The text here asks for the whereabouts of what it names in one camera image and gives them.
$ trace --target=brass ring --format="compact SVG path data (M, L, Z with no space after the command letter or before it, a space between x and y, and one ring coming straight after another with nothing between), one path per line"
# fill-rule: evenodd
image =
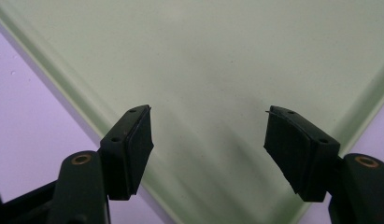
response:
M72 159L72 164L81 165L81 164L84 164L86 162L89 162L91 159L92 159L92 156L89 154L78 155Z
M377 168L379 166L377 161L365 156L358 156L355 158L355 161L369 168Z

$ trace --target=pale green tray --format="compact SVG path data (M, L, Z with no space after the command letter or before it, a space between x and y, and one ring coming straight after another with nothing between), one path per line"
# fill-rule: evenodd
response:
M2 1L0 22L101 135L152 106L144 186L178 223L295 223L270 105L350 149L384 102L384 1Z

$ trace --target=copper-colored ring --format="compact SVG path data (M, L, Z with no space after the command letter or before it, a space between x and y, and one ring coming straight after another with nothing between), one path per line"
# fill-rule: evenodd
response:
M81 165L81 164L84 164L86 162L89 162L91 159L92 159L92 156L89 155L89 154L78 155L78 156L76 156L75 158L72 159L72 164L74 164L74 165Z
M365 156L358 156L355 158L355 161L369 168L377 168L379 166L378 162Z

